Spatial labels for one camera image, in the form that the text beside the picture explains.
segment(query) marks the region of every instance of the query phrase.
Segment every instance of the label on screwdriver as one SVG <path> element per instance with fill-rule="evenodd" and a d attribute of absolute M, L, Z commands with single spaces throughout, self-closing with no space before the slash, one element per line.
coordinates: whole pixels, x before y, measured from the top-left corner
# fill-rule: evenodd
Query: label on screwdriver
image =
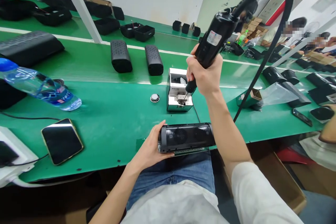
<path fill-rule="evenodd" d="M 213 46 L 216 46 L 220 42 L 221 38 L 222 38 L 222 35 L 219 35 L 219 34 L 215 33 L 214 31 L 210 31 L 209 36 L 206 39 L 206 41 L 209 44 L 212 44 Z"/>

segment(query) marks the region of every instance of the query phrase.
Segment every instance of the power strip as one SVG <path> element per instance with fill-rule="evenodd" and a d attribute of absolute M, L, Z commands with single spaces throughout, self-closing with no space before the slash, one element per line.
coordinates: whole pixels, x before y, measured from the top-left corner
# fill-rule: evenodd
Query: power strip
<path fill-rule="evenodd" d="M 0 126 L 0 140 L 5 142 L 19 156 L 13 161 L 13 164 L 21 164 L 34 161 L 38 157 L 18 139 L 8 128 Z M 34 163 L 25 164 L 22 166 L 5 166 L 0 168 L 0 188 L 6 186 L 9 179 L 19 176 L 23 172 L 27 172 L 34 167 Z"/>

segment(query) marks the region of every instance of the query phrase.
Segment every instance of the blue bottle cap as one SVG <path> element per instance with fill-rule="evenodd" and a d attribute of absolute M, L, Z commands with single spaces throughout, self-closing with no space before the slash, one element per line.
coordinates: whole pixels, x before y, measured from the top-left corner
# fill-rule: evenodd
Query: blue bottle cap
<path fill-rule="evenodd" d="M 18 67 L 19 66 L 13 61 L 6 58 L 0 58 L 0 72 L 7 72 Z"/>

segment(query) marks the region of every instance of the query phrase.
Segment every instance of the table surface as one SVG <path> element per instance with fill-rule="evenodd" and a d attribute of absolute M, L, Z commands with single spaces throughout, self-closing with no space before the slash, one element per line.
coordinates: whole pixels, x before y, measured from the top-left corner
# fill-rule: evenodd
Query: table surface
<path fill-rule="evenodd" d="M 66 112 L 27 97 L 6 110 L 9 114 L 21 117 L 70 118 L 84 144 L 82 152 L 59 166 L 54 166 L 49 157 L 37 162 L 31 171 L 20 176 L 26 182 L 126 165 L 136 153 L 136 140 L 147 137 L 151 128 L 163 119 L 168 124 L 197 123 L 196 109 L 201 122 L 210 121 L 205 99 L 198 90 L 192 97 L 195 109 L 185 113 L 166 111 L 168 69 L 187 68 L 185 54 L 195 46 L 196 39 L 155 33 L 153 38 L 142 43 L 124 38 L 120 31 L 102 36 L 106 41 L 123 39 L 133 46 L 128 49 L 133 72 L 119 74 L 111 65 L 110 46 L 83 40 L 88 36 L 82 31 L 81 22 L 74 17 L 63 26 L 46 27 L 35 19 L 20 22 L 0 20 L 0 28 L 43 30 L 71 36 L 69 39 L 60 39 L 65 46 L 64 52 L 36 65 L 34 69 L 51 78 L 64 79 L 70 91 L 83 101 L 79 109 Z M 69 33 L 69 26 L 73 26 L 73 33 Z M 17 35 L 0 32 L 0 41 Z M 161 76 L 148 74 L 143 48 L 146 44 L 155 44 L 160 50 L 167 51 L 160 53 L 164 64 Z M 231 53 L 223 53 L 222 56 L 224 62 L 220 87 L 229 111 L 234 116 L 238 110 L 235 98 L 248 88 L 260 62 Z M 296 72 L 300 80 L 296 87 L 307 95 L 307 91 L 315 86 L 306 80 L 307 72 L 301 70 Z M 261 76 L 255 88 L 264 89 L 267 86 Z M 149 100 L 154 93 L 160 95 L 158 103 Z M 309 111 L 317 107 L 313 102 L 298 110 L 309 116 Z M 0 126 L 8 127 L 39 157 L 47 153 L 41 129 L 52 123 L 52 120 L 20 120 L 0 115 Z M 244 109 L 236 122 L 246 143 L 322 129 L 323 125 L 318 121 L 313 121 L 313 124 L 311 128 L 294 117 L 287 104 L 267 106 L 262 112 Z"/>

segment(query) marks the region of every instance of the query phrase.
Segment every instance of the jeans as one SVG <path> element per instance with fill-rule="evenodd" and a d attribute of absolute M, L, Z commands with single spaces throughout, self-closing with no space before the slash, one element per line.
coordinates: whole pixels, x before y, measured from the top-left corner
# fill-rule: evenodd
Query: jeans
<path fill-rule="evenodd" d="M 171 157 L 143 170 L 135 182 L 126 210 L 148 191 L 162 185 L 177 184 L 183 180 L 202 186 L 215 193 L 214 173 L 210 151 Z"/>

